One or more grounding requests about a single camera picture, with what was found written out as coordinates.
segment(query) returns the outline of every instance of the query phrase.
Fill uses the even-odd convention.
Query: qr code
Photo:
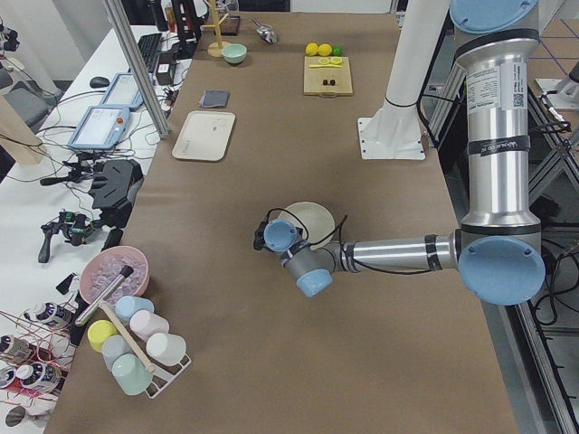
[[[513,107],[524,107],[525,95],[522,93],[513,94]]]

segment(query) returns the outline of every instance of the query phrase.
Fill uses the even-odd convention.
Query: computer mouse
[[[110,80],[106,77],[93,77],[90,79],[89,86],[93,89],[106,88],[110,85]]]

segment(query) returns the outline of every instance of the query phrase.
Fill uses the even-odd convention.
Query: gray office chair
[[[5,69],[0,69],[0,90],[9,88],[14,84],[10,73]],[[20,115],[28,127],[33,127],[40,122],[49,111],[46,102],[26,87],[12,87],[4,98],[8,104]]]

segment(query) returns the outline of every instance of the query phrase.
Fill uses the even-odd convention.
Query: ice
[[[107,298],[107,301],[114,305],[121,297],[134,295],[145,279],[146,264],[129,255],[108,255],[100,267],[90,274],[92,287],[88,298],[94,300],[119,275],[125,265],[133,268],[133,274]]]

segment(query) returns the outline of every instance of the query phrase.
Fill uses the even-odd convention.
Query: yellow cup
[[[102,345],[113,335],[118,335],[117,328],[106,319],[92,323],[89,327],[89,344],[94,351],[101,353]]]

